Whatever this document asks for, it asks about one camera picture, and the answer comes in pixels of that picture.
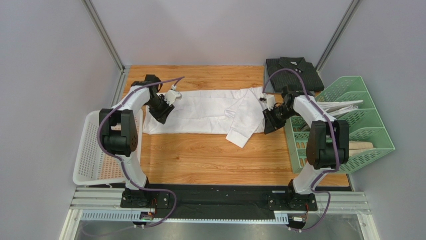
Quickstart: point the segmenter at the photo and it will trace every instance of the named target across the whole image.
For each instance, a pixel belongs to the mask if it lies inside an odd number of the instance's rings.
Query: wooden block
[[[368,151],[368,150],[371,150],[371,149],[374,149],[374,148],[370,148],[370,149],[349,150],[349,157],[353,157],[353,156],[355,156],[355,155],[362,154],[363,152]]]
[[[366,141],[350,141],[349,150],[359,150],[359,149],[373,149],[374,146],[371,142]]]

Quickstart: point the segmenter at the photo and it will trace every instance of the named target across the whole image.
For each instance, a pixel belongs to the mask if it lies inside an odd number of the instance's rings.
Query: gray wall
[[[351,0],[93,2],[126,65],[316,65]]]
[[[58,239],[91,111],[119,73],[80,0],[0,1],[0,238]]]
[[[425,239],[426,1],[365,0],[321,76],[362,76],[396,151],[353,177],[382,240]]]

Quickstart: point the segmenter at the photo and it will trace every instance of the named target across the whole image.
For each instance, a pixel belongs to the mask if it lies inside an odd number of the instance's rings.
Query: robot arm
[[[266,102],[268,109],[265,116],[265,134],[272,133],[286,124],[286,121],[300,115],[310,127],[306,147],[308,164],[301,174],[290,182],[290,192],[294,195],[310,195],[312,189],[321,182],[330,170],[336,169],[336,155],[331,142],[331,131],[334,131],[340,164],[349,159],[349,124],[337,120],[324,110],[320,112],[311,102],[316,103],[312,95],[306,96],[302,91],[293,90],[289,85],[282,91],[284,104],[276,107],[275,98],[264,95],[260,100]],[[326,117],[331,121],[330,129]]]
[[[135,115],[139,114],[142,106],[147,105],[152,116],[158,122],[165,124],[167,117],[175,108],[173,103],[182,98],[182,95],[175,91],[176,87],[172,87],[165,96],[157,94],[158,85],[136,91],[142,86],[155,83],[161,83],[160,79],[155,75],[147,75],[145,81],[137,81],[131,85],[129,94],[119,104],[110,109],[102,109],[99,113],[99,123],[101,123],[112,110],[118,108],[102,126],[101,143],[108,153],[123,160],[122,163],[119,162],[119,165],[126,175],[126,187],[130,190],[139,190],[131,184],[131,181],[142,188],[148,182],[136,152],[139,138]],[[113,129],[117,125],[121,125],[121,129]]]

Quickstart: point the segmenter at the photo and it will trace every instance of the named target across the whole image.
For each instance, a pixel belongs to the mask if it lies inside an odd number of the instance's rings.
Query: wooden tabletop
[[[132,66],[125,96],[145,75],[162,81],[185,77],[177,90],[240,90],[263,85],[263,66]],[[164,84],[166,93],[172,83]],[[226,135],[160,134],[142,136],[140,165],[153,184],[286,186],[293,174],[283,129],[253,134],[244,149]],[[328,175],[321,186],[349,186],[345,174]]]

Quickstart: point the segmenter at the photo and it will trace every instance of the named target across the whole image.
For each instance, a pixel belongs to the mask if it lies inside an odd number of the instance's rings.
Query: white plastic basket
[[[79,186],[109,185],[123,183],[125,178],[115,158],[102,152],[98,145],[99,112],[93,111],[87,115],[83,134],[78,148],[77,161],[74,167],[74,183]],[[142,124],[144,113],[137,114],[136,121],[139,141],[137,144],[137,159],[141,161],[142,150]]]

